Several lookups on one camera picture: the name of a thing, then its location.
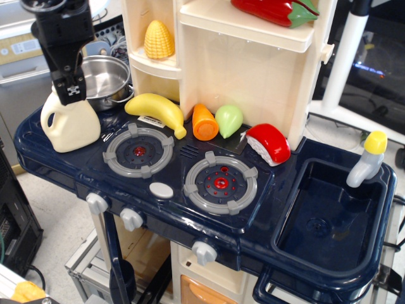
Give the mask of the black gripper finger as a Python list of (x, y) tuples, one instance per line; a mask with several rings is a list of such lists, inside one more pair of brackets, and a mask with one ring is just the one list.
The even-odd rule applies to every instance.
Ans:
[(63, 75), (60, 71), (51, 72), (53, 87), (63, 106), (86, 99), (86, 83), (82, 68), (73, 73)]

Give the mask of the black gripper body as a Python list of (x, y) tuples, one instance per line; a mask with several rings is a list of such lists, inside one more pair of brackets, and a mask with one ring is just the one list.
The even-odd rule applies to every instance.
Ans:
[(35, 8), (32, 33), (58, 77), (78, 75), (79, 53), (94, 40), (90, 8)]

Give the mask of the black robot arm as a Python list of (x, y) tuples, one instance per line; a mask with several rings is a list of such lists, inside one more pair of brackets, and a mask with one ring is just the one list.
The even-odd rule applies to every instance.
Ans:
[(86, 99), (82, 48), (94, 40), (88, 1), (21, 1), (35, 15), (31, 26), (62, 105)]

